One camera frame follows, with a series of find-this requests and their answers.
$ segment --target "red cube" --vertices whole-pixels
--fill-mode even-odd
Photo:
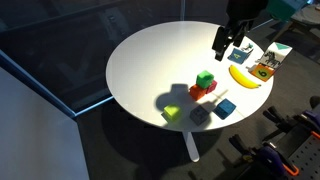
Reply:
[[[213,90],[215,90],[217,84],[217,81],[213,80],[212,84],[207,88],[206,94],[211,93]]]

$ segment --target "wall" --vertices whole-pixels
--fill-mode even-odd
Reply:
[[[89,179],[77,124],[2,68],[0,84],[0,179]]]

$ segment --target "toy block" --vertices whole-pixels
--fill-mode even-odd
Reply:
[[[205,122],[208,117],[209,113],[201,105],[190,112],[190,118],[197,126]]]
[[[214,79],[214,76],[208,71],[204,70],[200,74],[197,75],[196,84],[201,88],[206,89],[210,86]]]
[[[215,90],[217,87],[217,84],[218,82],[213,80],[212,84],[207,88],[206,94],[211,93],[213,90]]]
[[[267,81],[274,72],[273,68],[259,63],[250,73],[262,81]]]
[[[227,118],[234,110],[236,105],[230,102],[228,99],[222,100],[218,106],[213,110],[213,112],[219,116],[221,119]]]
[[[195,101],[197,101],[200,98],[202,98],[204,95],[206,95],[206,92],[207,92],[207,89],[203,89],[199,85],[195,84],[190,88],[189,94]]]
[[[164,114],[170,121],[176,121],[181,116],[181,108],[176,104],[170,104],[164,107]]]
[[[274,42],[262,55],[259,63],[269,66],[273,69],[277,69],[278,67],[280,67],[282,61],[291,52],[291,50],[292,47],[290,46]]]
[[[241,49],[233,48],[233,51],[231,55],[228,57],[228,59],[236,63],[242,64],[250,56],[252,50],[253,46],[251,44]]]

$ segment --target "round white table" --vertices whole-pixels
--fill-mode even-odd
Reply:
[[[250,116],[268,98],[273,77],[263,82],[248,72],[263,51],[248,38],[241,47],[253,44],[253,52],[243,64],[227,59],[234,46],[231,44],[223,60],[215,60],[211,49],[219,25],[179,21],[151,26],[128,37],[112,53],[106,68],[106,79],[115,100],[130,114],[153,126],[180,131],[185,138],[190,157],[199,160],[191,132],[222,128]],[[248,78],[261,87],[247,89],[238,84],[229,73],[234,64]],[[188,91],[196,84],[199,73],[207,70],[218,82],[216,89],[194,101]],[[226,119],[220,119],[212,110],[227,98],[236,105]],[[175,103],[182,109],[178,121],[164,118],[163,108]],[[190,111],[198,105],[210,112],[207,121],[197,126]]]

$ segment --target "dark floor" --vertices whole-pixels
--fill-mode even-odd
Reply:
[[[248,36],[263,50],[270,45],[277,22],[252,30]],[[233,168],[240,154],[228,138],[239,134],[249,146],[259,146],[276,127],[262,116],[271,105],[285,115],[310,109],[309,97],[320,95],[320,45],[298,32],[287,32],[279,42],[293,47],[274,76],[264,105],[232,126],[193,133],[199,162],[191,162],[182,135],[151,127],[131,117],[111,101],[78,118],[91,180],[212,180],[234,179],[244,167]]]

